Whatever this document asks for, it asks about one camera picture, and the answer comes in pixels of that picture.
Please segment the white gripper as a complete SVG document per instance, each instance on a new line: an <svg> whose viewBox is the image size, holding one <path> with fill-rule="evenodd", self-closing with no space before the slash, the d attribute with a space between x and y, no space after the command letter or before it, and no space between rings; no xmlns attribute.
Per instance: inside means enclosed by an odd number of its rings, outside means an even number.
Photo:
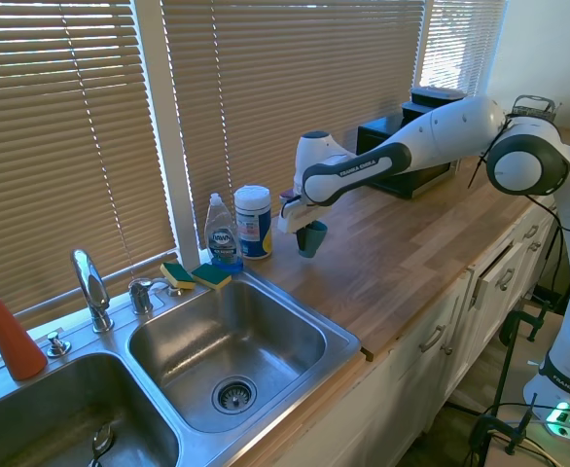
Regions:
<svg viewBox="0 0 570 467"><path fill-rule="evenodd" d="M325 208L317 204L309 204L305 198L294 196L281 200L281 209L277 219L277 228L284 234L296 233L297 244L300 251L307 249L307 229L309 224L312 230L321 230L319 220L325 215Z"/></svg>

